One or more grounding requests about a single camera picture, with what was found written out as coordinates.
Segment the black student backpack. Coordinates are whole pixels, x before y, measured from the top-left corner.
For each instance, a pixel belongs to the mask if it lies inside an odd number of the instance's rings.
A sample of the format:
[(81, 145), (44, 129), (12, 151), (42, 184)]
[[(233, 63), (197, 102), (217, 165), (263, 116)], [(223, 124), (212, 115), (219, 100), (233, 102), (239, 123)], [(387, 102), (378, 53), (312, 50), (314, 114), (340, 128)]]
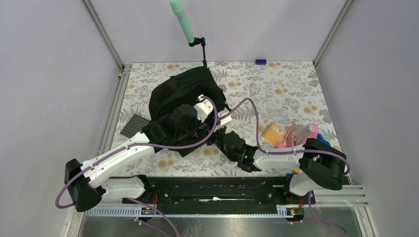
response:
[(170, 77), (152, 91), (151, 121), (142, 132), (151, 143), (167, 146), (169, 150), (180, 146), (178, 153), (182, 157), (195, 151), (199, 148), (197, 142), (208, 135), (214, 123), (213, 112), (204, 122), (197, 119), (193, 106), (201, 94), (211, 99), (218, 112), (226, 108), (223, 90), (208, 68), (196, 67)]

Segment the yellow spiral notepad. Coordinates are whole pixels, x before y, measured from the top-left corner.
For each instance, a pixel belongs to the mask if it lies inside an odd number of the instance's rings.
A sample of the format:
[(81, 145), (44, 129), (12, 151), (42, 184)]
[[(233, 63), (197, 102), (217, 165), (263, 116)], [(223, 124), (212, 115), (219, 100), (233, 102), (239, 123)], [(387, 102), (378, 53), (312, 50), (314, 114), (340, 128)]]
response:
[(262, 139), (275, 147), (278, 143), (282, 142), (286, 133), (286, 130), (278, 124), (270, 123), (267, 129), (263, 132)]

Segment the orange pencil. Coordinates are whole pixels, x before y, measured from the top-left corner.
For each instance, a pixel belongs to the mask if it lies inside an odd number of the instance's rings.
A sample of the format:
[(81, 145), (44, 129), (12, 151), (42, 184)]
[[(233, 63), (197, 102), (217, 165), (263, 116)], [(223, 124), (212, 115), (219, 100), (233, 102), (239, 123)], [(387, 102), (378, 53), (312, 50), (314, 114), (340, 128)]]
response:
[(286, 134), (285, 134), (285, 136), (284, 136), (284, 138), (283, 138), (283, 140), (282, 140), (282, 142), (283, 143), (286, 143), (286, 140), (288, 139), (288, 137), (290, 136), (290, 134), (291, 134), (291, 132), (292, 132), (292, 130), (293, 130), (293, 128), (294, 128), (294, 126), (295, 126), (295, 122), (293, 122), (292, 124), (291, 124), (291, 126), (289, 127), (289, 129), (287, 130), (287, 132), (286, 132)]

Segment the pink glitter bottle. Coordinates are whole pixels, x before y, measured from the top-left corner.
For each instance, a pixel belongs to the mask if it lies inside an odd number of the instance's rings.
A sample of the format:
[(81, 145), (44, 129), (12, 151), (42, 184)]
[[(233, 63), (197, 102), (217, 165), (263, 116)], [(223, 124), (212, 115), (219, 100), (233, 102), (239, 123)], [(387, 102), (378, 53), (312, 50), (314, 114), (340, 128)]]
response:
[(285, 148), (286, 145), (284, 144), (284, 142), (280, 141), (275, 145), (276, 148)]

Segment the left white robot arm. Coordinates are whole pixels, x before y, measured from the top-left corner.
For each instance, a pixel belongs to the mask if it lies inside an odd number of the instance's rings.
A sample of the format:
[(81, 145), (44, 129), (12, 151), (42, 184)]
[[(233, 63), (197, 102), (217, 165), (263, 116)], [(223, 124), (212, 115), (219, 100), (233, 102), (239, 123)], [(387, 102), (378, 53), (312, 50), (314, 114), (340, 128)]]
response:
[(209, 140), (218, 124), (218, 109), (205, 99), (194, 106), (183, 104), (173, 112), (150, 121), (125, 143), (95, 158), (79, 162), (72, 159), (65, 164), (63, 190), (55, 205), (64, 209), (60, 198), (68, 191), (77, 212), (84, 212), (108, 199), (137, 198), (147, 203), (153, 190), (138, 177), (113, 178), (128, 164), (149, 157), (163, 149), (189, 155)]

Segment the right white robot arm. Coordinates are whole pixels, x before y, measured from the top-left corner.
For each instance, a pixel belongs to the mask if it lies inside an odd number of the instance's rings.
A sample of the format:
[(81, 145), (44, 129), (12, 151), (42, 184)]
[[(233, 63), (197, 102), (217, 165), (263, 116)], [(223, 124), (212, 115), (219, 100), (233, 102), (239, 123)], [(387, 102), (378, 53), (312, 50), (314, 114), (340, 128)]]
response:
[(341, 190), (343, 178), (350, 171), (346, 155), (315, 138), (302, 145), (263, 150), (248, 145), (237, 133), (225, 129), (214, 132), (209, 145), (219, 150), (237, 166), (248, 173), (270, 169), (298, 169), (284, 185), (283, 196), (287, 202), (296, 203), (315, 190)]

